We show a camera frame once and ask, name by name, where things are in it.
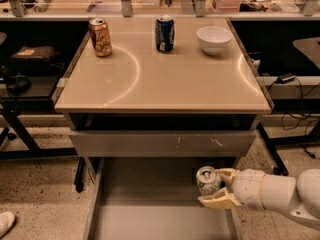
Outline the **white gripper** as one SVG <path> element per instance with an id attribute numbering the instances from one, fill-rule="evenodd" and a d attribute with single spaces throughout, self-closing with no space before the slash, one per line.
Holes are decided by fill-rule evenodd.
<path id="1" fill-rule="evenodd" d="M 232 186 L 233 193 L 226 187 L 216 193 L 200 196 L 200 203 L 209 209 L 232 209 L 243 206 L 252 210 L 263 210 L 261 201 L 261 186 L 265 173 L 259 170 L 246 169 L 239 171 L 234 168 L 221 168 L 217 170 L 221 180 Z"/>

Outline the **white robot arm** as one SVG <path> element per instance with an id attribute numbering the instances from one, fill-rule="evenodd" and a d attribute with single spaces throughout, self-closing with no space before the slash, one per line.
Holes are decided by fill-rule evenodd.
<path id="1" fill-rule="evenodd" d="M 273 211 L 320 230 L 320 170 L 308 169 L 297 178 L 260 170 L 201 167 L 196 173 L 200 203 L 210 209 L 245 207 Z"/>

